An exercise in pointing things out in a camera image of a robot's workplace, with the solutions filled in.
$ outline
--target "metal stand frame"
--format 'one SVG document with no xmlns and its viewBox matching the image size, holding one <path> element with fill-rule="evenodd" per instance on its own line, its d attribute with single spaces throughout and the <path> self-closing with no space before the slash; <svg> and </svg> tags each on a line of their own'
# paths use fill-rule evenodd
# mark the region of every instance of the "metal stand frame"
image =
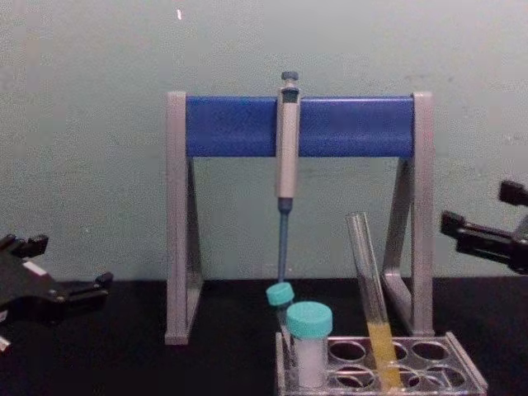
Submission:
<svg viewBox="0 0 528 396">
<path fill-rule="evenodd" d="M 413 336 L 432 336 L 432 207 L 434 161 L 432 98 L 414 96 L 414 156 L 399 159 L 383 283 Z M 412 207 L 412 288 L 399 265 Z M 186 93 L 167 95 L 167 345 L 189 342 L 203 280 L 192 159 L 186 155 Z"/>
</svg>

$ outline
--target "test tube rack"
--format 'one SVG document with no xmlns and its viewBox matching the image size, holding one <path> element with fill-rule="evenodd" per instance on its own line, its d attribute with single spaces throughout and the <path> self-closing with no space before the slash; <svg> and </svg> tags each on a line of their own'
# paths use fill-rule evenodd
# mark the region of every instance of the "test tube rack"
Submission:
<svg viewBox="0 0 528 396">
<path fill-rule="evenodd" d="M 392 396 L 486 396 L 488 384 L 455 336 L 393 339 L 403 388 Z M 329 337 L 327 385 L 300 388 L 295 367 L 276 334 L 277 396 L 386 396 L 368 337 Z"/>
<path fill-rule="evenodd" d="M 167 94 L 167 331 L 185 345 L 200 298 L 200 244 L 192 159 L 274 157 L 276 97 Z M 303 97 L 300 157 L 396 157 L 382 282 L 413 336 L 432 336 L 432 96 Z M 400 262 L 411 214 L 412 279 Z"/>
</svg>

